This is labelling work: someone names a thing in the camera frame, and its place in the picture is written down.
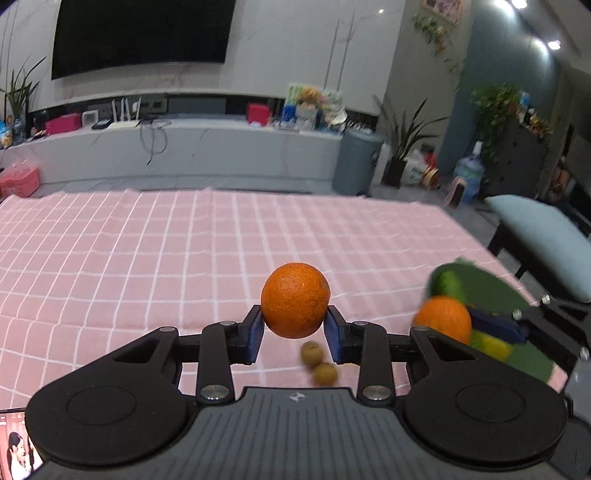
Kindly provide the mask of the left potted plant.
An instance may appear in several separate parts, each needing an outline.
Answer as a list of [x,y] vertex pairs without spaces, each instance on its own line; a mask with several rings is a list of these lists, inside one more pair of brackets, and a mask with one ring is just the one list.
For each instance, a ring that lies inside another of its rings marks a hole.
[[39,80],[33,79],[35,71],[43,64],[45,57],[27,68],[23,64],[18,70],[12,70],[7,85],[1,92],[5,95],[12,112],[12,144],[20,145],[26,139],[26,116],[29,103],[36,92]]

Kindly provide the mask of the orange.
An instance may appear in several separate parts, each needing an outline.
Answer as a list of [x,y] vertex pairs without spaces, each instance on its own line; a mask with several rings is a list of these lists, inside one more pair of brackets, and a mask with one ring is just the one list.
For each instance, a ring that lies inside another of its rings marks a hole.
[[434,296],[426,300],[415,314],[413,325],[429,327],[463,344],[468,344],[472,336],[468,309],[449,296]]
[[270,274],[260,294],[266,326],[277,336],[301,339],[321,327],[327,313],[331,288],[314,266],[291,262]]

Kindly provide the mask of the brown longan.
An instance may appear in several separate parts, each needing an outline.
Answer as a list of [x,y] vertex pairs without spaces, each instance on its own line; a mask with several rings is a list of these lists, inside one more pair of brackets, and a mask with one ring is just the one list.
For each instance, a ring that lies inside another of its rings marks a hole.
[[315,369],[325,360],[324,350],[315,341],[307,341],[301,345],[300,356],[304,366],[310,370]]
[[311,378],[315,386],[332,387],[338,382],[339,372],[334,364],[322,362],[311,370]]

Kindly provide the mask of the pink checkered tablecloth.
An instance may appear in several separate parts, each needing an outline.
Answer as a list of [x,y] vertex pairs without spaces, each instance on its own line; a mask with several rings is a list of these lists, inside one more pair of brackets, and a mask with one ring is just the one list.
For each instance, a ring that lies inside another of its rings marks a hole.
[[444,210],[363,198],[201,191],[55,193],[1,206],[1,405],[165,325],[242,320],[304,262],[349,321],[409,330],[428,279],[463,259],[512,274]]

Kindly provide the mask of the green cucumber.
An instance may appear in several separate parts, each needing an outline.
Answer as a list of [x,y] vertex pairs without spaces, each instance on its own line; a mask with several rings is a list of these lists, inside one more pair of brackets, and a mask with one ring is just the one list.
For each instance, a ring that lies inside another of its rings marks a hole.
[[466,303],[461,280],[453,270],[442,270],[433,279],[431,292],[433,296],[446,296],[460,303]]

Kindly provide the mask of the dark cabinet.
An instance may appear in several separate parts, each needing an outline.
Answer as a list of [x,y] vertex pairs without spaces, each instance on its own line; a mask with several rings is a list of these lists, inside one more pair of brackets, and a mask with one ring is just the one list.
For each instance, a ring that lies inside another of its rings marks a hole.
[[535,198],[548,153],[547,140],[516,119],[509,120],[497,147],[497,156],[487,168],[484,195]]

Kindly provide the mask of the yellow-green pear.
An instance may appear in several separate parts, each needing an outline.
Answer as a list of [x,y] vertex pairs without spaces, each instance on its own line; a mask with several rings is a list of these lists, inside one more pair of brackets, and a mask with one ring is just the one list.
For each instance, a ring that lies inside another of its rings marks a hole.
[[513,353],[513,346],[510,343],[476,329],[472,331],[470,346],[503,363]]

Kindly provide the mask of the white shopping bag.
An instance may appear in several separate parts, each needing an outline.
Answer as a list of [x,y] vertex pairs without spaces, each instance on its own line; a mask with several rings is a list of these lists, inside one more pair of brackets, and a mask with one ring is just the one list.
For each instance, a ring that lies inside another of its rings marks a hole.
[[419,185],[428,169],[425,155],[419,149],[415,149],[405,158],[405,161],[401,184],[405,186]]

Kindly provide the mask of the pink plastic container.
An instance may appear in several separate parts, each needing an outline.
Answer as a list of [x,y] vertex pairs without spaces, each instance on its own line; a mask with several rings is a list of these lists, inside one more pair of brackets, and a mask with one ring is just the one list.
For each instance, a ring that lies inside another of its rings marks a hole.
[[6,167],[0,176],[1,196],[30,197],[41,185],[40,168],[35,162],[21,160]]

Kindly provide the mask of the trailing green plant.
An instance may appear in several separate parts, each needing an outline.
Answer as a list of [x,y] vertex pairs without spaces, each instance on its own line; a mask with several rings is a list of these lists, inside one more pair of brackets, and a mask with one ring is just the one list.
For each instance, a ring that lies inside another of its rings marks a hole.
[[472,92],[476,107],[476,137],[482,142],[481,158],[492,164],[507,123],[518,116],[521,92],[509,83],[489,84]]

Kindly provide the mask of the water jug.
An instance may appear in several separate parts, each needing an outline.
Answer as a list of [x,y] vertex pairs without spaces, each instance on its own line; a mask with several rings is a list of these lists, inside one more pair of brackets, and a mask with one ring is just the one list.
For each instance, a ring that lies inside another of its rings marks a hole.
[[455,168],[455,175],[466,183],[463,203],[472,203],[480,191],[481,182],[485,173],[485,167],[481,161],[482,141],[477,141],[472,153],[460,159]]

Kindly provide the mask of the white marble TV console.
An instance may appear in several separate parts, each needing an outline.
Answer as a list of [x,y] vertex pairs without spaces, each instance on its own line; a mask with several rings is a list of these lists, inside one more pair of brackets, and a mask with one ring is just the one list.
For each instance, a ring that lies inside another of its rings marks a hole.
[[39,195],[64,191],[331,190],[338,135],[221,119],[155,120],[135,128],[48,136],[1,153],[40,168]]

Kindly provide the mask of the pink box on console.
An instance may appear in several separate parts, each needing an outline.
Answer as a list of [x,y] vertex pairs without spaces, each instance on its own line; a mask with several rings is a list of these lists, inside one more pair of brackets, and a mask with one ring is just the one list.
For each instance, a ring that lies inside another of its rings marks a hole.
[[45,130],[48,135],[57,135],[77,131],[81,127],[81,115],[79,113],[72,113],[48,120]]

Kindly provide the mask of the potted plant by bin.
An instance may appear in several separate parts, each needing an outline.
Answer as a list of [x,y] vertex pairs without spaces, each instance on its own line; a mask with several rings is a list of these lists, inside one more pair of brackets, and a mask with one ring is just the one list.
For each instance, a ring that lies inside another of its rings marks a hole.
[[425,99],[419,105],[410,119],[407,118],[406,112],[403,112],[401,118],[397,117],[388,96],[381,100],[377,95],[374,95],[373,100],[380,111],[384,123],[385,138],[389,141],[391,147],[391,154],[383,173],[382,184],[399,188],[407,165],[407,156],[411,153],[413,147],[422,140],[438,137],[437,134],[425,133],[424,130],[431,125],[448,120],[449,117],[421,120],[420,115],[428,99]]

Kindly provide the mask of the blue cushioned bench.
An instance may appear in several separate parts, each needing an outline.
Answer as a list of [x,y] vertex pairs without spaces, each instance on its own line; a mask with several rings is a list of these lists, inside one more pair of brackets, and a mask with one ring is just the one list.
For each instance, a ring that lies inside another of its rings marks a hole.
[[590,301],[590,239],[559,209],[539,201],[498,195],[485,199],[499,219],[488,250],[505,250],[552,296]]

